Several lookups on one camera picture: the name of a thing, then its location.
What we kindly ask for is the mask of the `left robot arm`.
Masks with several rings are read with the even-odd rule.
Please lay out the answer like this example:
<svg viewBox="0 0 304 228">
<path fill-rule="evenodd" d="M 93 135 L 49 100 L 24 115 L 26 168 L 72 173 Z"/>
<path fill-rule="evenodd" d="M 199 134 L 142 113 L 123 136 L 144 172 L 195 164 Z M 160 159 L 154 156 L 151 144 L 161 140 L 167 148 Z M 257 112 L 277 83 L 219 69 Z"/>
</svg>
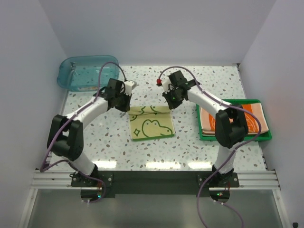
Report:
<svg viewBox="0 0 304 228">
<path fill-rule="evenodd" d="M 98 167 L 84 153 L 84 129 L 97 117 L 112 108 L 121 112 L 130 110 L 130 101 L 137 83 L 132 80 L 110 79 L 107 86 L 68 115 L 56 115 L 51 123 L 47 150 L 75 170 L 71 176 L 78 183 L 88 187 L 101 186 Z"/>
</svg>

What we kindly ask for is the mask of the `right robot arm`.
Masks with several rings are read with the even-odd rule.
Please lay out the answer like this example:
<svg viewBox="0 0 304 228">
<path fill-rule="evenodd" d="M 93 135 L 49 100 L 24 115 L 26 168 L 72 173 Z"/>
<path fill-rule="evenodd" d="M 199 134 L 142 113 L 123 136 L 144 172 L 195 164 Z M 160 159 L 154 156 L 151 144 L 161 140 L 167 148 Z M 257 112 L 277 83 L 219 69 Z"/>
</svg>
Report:
<svg viewBox="0 0 304 228">
<path fill-rule="evenodd" d="M 219 143 L 218 155 L 212 166 L 212 173 L 200 187 L 209 183 L 223 186 L 234 172 L 236 149 L 248 134 L 248 126 L 244 110 L 241 105 L 232 105 L 219 99 L 210 92 L 202 89 L 194 78 L 188 81 L 181 71 L 176 71 L 167 79 L 156 80 L 157 86 L 163 88 L 162 96 L 166 99 L 170 109 L 175 109 L 183 101 L 199 105 L 215 119 L 215 137 Z"/>
</svg>

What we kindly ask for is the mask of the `green cream patterned towel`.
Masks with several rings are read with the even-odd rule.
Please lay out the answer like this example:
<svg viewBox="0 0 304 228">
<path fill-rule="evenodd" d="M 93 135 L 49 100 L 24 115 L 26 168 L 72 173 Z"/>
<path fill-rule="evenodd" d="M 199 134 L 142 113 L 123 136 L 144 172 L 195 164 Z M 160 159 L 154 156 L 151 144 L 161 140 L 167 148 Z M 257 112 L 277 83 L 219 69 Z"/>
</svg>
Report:
<svg viewBox="0 0 304 228">
<path fill-rule="evenodd" d="M 171 110 L 167 106 L 133 106 L 128 114 L 130 135 L 134 141 L 175 135 Z"/>
</svg>

